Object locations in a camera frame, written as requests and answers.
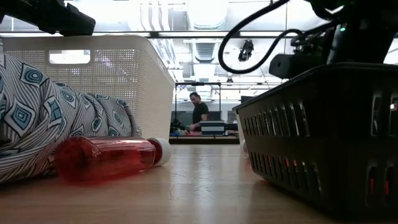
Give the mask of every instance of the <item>patterned fabric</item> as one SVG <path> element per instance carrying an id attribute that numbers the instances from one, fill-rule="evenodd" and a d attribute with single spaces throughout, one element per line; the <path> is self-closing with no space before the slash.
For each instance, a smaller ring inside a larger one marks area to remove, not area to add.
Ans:
<path id="1" fill-rule="evenodd" d="M 0 183 L 54 171 L 70 136 L 135 136 L 125 101 L 79 93 L 35 67 L 0 54 Z"/>

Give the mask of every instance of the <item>black t-shirt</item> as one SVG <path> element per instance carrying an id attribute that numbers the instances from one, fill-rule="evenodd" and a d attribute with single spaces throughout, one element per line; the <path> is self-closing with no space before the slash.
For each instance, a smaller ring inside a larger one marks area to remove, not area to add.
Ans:
<path id="1" fill-rule="evenodd" d="M 208 114 L 209 113 L 209 108 L 207 107 L 206 103 L 202 102 L 198 106 L 193 109 L 193 114 L 192 114 L 192 121 L 193 124 L 199 123 L 201 121 L 201 115 L 202 114 Z"/>

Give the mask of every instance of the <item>black plastic basket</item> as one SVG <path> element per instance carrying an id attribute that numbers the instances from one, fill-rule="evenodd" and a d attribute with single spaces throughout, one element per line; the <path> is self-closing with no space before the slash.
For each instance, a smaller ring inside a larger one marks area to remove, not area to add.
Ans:
<path id="1" fill-rule="evenodd" d="M 343 218 L 398 217 L 398 67 L 314 68 L 234 109 L 253 171 Z"/>

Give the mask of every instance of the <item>wooden table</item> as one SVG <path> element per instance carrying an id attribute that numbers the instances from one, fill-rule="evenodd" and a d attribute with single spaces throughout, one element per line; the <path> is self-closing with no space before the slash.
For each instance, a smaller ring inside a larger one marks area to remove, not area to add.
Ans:
<path id="1" fill-rule="evenodd" d="M 239 146 L 173 146 L 164 167 L 96 187 L 0 187 L 0 224 L 333 223 L 255 175 Z"/>

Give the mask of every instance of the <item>cable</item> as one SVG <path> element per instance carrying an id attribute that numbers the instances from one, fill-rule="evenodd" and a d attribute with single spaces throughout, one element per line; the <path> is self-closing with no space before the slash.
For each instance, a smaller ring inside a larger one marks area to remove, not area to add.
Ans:
<path id="1" fill-rule="evenodd" d="M 220 44 L 220 49 L 218 50 L 218 62 L 220 63 L 221 67 L 226 70 L 227 72 L 231 72 L 231 73 L 235 73 L 235 74 L 246 74 L 249 72 L 253 72 L 254 70 L 256 70 L 257 68 L 259 68 L 269 57 L 270 50 L 272 51 L 276 45 L 277 42 L 283 38 L 286 34 L 291 33 L 292 31 L 286 30 L 283 33 L 281 33 L 280 35 L 277 36 L 277 38 L 275 39 L 274 43 L 272 43 L 270 49 L 268 50 L 268 52 L 266 53 L 266 55 L 261 59 L 261 61 L 259 63 L 257 63 L 255 66 L 248 68 L 248 69 L 244 69 L 244 70 L 235 70 L 233 68 L 230 68 L 227 66 L 227 64 L 225 64 L 224 62 L 224 49 L 226 44 L 228 43 L 228 41 L 232 38 L 232 36 L 234 36 L 235 34 L 237 34 L 239 32 L 240 29 L 242 29 L 243 27 L 245 27 L 246 25 L 248 25 L 250 22 L 252 22 L 253 20 L 267 14 L 268 12 L 272 12 L 273 10 L 283 6 L 284 4 L 288 3 L 290 0 L 279 0 L 277 2 L 274 2 L 273 4 L 264 7 L 260 10 L 258 10 L 257 12 L 255 12 L 254 14 L 251 14 L 250 16 L 248 16 L 247 18 L 245 18 L 244 20 L 242 20 L 240 23 L 238 23 L 234 28 L 232 28 L 228 34 L 224 37 L 223 41 Z"/>
<path id="2" fill-rule="evenodd" d="M 264 7 L 262 9 L 260 9 L 259 11 L 255 12 L 254 14 L 251 14 L 249 17 L 245 18 L 244 20 L 242 20 L 240 23 L 238 23 L 234 28 L 232 28 L 228 34 L 224 37 L 222 43 L 220 44 L 220 49 L 218 50 L 218 62 L 220 63 L 221 67 L 226 70 L 227 72 L 231 72 L 234 74 L 246 74 L 246 73 L 250 73 L 255 71 L 256 69 L 258 69 L 259 67 L 261 67 L 261 65 L 266 62 L 266 60 L 269 58 L 269 56 L 271 55 L 272 51 L 275 49 L 276 45 L 279 43 L 279 41 L 284 38 L 287 34 L 289 33 L 295 33 L 297 34 L 297 36 L 295 36 L 294 38 L 292 38 L 290 45 L 293 47 L 298 47 L 307 43 L 310 43 L 313 39 L 317 38 L 319 35 L 321 35 L 324 31 L 326 31 L 327 29 L 330 29 L 332 27 L 337 26 L 338 24 L 341 24 L 341 21 L 337 20 L 337 21 L 332 21 L 329 22 L 327 24 L 323 24 L 321 26 L 318 26 L 316 28 L 310 29 L 306 32 L 302 32 L 301 30 L 298 29 L 288 29 L 283 31 L 281 34 L 279 34 L 275 40 L 273 41 L 273 43 L 271 44 L 271 46 L 269 47 L 267 53 L 265 54 L 265 56 L 263 56 L 263 58 L 254 66 L 244 69 L 244 70 L 235 70 L 229 66 L 227 66 L 227 64 L 225 64 L 223 55 L 224 55 L 224 49 L 226 44 L 228 43 L 228 41 L 232 38 L 232 36 L 236 35 L 240 29 L 242 29 L 243 27 L 245 27 L 246 25 L 248 25 L 250 22 L 252 22 L 253 20 L 267 14 L 268 12 L 271 12 L 281 6 L 283 6 L 284 4 L 288 3 L 290 0 L 279 0 L 277 2 L 275 2 L 274 4 L 271 4 L 267 7 Z"/>

